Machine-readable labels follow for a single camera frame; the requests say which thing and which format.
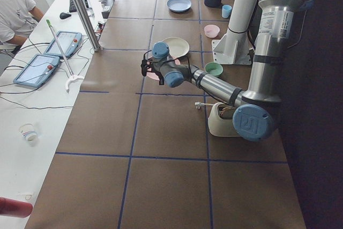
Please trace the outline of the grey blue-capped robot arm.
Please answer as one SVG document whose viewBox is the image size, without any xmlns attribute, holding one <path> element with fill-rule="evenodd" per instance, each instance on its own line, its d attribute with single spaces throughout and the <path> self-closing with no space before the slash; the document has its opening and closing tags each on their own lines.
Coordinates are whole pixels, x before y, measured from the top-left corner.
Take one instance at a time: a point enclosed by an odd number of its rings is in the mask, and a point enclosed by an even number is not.
<svg viewBox="0 0 343 229">
<path fill-rule="evenodd" d="M 188 81 L 216 98 L 208 119 L 211 134 L 267 139 L 278 125 L 277 87 L 293 17 L 305 7 L 305 0 L 235 0 L 227 32 L 212 42 L 212 53 L 216 63 L 252 67 L 246 90 L 194 65 L 176 64 L 164 42 L 155 43 L 152 56 L 143 58 L 141 72 L 156 74 L 169 87 Z"/>
</svg>

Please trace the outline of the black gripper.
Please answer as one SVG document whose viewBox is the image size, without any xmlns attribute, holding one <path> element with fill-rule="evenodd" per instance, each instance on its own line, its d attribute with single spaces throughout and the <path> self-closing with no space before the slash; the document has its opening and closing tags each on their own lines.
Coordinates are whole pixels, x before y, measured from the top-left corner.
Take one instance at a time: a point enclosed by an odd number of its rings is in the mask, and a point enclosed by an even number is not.
<svg viewBox="0 0 343 229">
<path fill-rule="evenodd" d="M 143 77 L 146 77 L 148 72 L 153 73 L 156 76 L 158 76 L 159 85 L 164 85 L 164 83 L 165 83 L 164 77 L 159 71 L 155 70 L 154 65 L 151 63 L 151 61 L 148 60 L 148 58 L 147 58 L 148 53 L 149 53 L 149 51 L 147 51 L 143 54 L 143 60 L 142 60 L 141 65 L 140 65 L 141 74 Z"/>
</svg>

